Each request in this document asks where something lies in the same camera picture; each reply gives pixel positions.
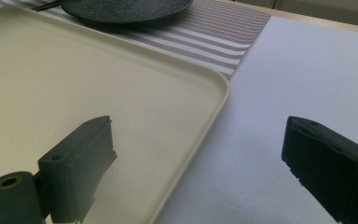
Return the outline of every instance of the black plate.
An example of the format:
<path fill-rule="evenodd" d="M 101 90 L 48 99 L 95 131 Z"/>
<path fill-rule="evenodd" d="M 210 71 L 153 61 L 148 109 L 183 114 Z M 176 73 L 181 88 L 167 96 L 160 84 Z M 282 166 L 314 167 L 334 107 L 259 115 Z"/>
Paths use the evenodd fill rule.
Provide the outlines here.
<path fill-rule="evenodd" d="M 134 23 L 178 13 L 192 0 L 63 0 L 62 9 L 83 21 Z"/>

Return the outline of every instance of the white tabletop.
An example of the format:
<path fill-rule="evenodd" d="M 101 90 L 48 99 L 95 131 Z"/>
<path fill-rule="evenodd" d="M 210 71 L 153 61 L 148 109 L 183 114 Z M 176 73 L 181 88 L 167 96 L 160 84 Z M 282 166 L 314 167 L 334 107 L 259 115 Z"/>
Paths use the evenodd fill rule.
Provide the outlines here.
<path fill-rule="evenodd" d="M 159 223 L 336 223 L 281 160 L 287 117 L 358 143 L 358 33 L 272 17 Z"/>

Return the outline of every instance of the striped placemat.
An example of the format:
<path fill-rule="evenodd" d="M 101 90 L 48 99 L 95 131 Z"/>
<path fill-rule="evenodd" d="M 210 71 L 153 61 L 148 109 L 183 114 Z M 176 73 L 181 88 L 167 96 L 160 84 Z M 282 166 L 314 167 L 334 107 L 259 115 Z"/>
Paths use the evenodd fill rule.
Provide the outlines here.
<path fill-rule="evenodd" d="M 50 1 L 0 0 L 0 7 L 32 8 Z M 60 7 L 42 13 L 80 23 Z M 230 78 L 269 17 L 226 2 L 194 0 L 185 11 L 146 25 L 90 28 L 212 67 Z"/>

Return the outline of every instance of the white surface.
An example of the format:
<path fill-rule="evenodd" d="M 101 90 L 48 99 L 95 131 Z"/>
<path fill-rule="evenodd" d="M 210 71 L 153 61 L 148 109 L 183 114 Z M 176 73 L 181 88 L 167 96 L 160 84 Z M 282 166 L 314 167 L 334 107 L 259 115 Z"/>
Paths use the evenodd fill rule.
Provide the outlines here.
<path fill-rule="evenodd" d="M 218 72 L 21 8 L 0 8 L 0 175 L 109 115 L 118 158 L 88 224 L 153 223 L 229 93 Z"/>
<path fill-rule="evenodd" d="M 358 143 L 358 34 L 272 17 L 158 223 L 333 224 L 281 160 L 286 119 Z"/>

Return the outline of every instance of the tray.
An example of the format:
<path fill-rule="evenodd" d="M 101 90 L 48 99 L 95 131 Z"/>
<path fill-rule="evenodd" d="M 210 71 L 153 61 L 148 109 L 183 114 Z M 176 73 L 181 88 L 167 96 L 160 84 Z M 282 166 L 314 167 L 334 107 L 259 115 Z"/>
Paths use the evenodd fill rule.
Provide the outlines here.
<path fill-rule="evenodd" d="M 155 222 L 228 94 L 212 69 L 0 8 L 0 175 L 35 173 L 37 160 L 83 121 L 113 121 L 118 159 L 86 224 Z"/>

